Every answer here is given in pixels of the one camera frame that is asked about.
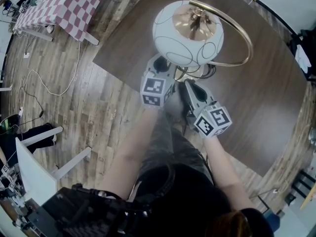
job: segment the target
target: wood plank floor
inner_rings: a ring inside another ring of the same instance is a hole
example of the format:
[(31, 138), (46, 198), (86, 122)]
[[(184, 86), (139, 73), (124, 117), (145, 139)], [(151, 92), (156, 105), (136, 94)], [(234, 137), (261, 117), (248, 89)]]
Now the wood plank floor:
[[(116, 148), (124, 140), (142, 111), (139, 95), (121, 81), (92, 63), (99, 48), (106, 41), (119, 21), (138, 0), (102, 0), (89, 25), (88, 32), (100, 40), (98, 46), (84, 41), (80, 45), (80, 61), (74, 82), (62, 96), (49, 94), (32, 73), (26, 88), (37, 96), (45, 112), (42, 118), (22, 126), (23, 130), (50, 122), (61, 125), (64, 131), (54, 147), (37, 150), (35, 157), (47, 169), (62, 166), (85, 147), (92, 147), (89, 162), (81, 162), (60, 181), (60, 187), (70, 187), (81, 182), (85, 187), (98, 188), (109, 169)], [(284, 29), (270, 13), (261, 6), (250, 4), (288, 41), (290, 33)], [(4, 77), (4, 86), (12, 86), (11, 92), (2, 94), (1, 113), (3, 117), (19, 112), (19, 88), (21, 79), (26, 79), (31, 69), (37, 71), (49, 90), (54, 93), (64, 91), (75, 73), (79, 52), (79, 42), (61, 28), (52, 34), (53, 42), (29, 36), (30, 58), (23, 59), (27, 44), (26, 37), (14, 37), (10, 48)], [(315, 117), (315, 90), (309, 85), (298, 122), (284, 154), (275, 162), (270, 171), (261, 177), (242, 163), (232, 161), (246, 185), (250, 197), (277, 188), (279, 194), (263, 195), (274, 211), (283, 206), (283, 198), (289, 190), (294, 176), (300, 168), (308, 164), (313, 149), (307, 137)], [(33, 97), (27, 96), (22, 122), (37, 118), (40, 107)], [(187, 129), (186, 137), (202, 152), (198, 135)], [(253, 202), (263, 210), (257, 198)]]

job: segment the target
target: white glass lampshade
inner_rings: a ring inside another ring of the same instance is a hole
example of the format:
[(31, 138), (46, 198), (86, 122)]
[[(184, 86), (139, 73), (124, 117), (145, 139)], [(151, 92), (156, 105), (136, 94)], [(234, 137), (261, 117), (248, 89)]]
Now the white glass lampshade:
[(158, 52), (180, 67), (199, 67), (213, 60), (222, 48), (223, 26), (214, 14), (188, 0), (169, 4), (153, 26)]

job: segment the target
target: checkered tablecloth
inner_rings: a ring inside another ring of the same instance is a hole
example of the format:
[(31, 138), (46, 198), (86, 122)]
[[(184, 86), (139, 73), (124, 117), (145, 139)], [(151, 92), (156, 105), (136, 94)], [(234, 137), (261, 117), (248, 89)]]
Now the checkered tablecloth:
[(60, 25), (76, 40), (83, 41), (89, 21), (100, 0), (43, 0), (21, 14), (14, 30)]

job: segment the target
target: hair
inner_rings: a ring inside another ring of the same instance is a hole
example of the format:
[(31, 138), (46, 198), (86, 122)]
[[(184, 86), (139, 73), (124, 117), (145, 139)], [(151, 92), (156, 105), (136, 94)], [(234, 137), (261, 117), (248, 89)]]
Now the hair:
[(247, 219), (240, 211), (219, 216), (208, 225), (205, 237), (251, 237)]

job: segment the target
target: forearm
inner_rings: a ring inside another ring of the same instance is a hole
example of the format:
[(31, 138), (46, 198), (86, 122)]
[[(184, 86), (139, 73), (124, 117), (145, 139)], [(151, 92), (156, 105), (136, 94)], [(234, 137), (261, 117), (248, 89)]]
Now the forearm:
[(5, 155), (4, 155), (4, 152), (3, 152), (2, 148), (0, 148), (0, 160), (2, 161), (2, 163), (3, 163), (4, 165), (7, 164), (6, 158), (5, 158)]
[(204, 140), (209, 164), (212, 170), (214, 181), (221, 189), (231, 206), (235, 210), (254, 207), (248, 198), (244, 186), (238, 177), (227, 152), (223, 149), (217, 137)]
[(127, 199), (136, 182), (150, 138), (159, 117), (159, 110), (145, 110), (140, 120), (119, 146), (110, 170), (100, 187)]

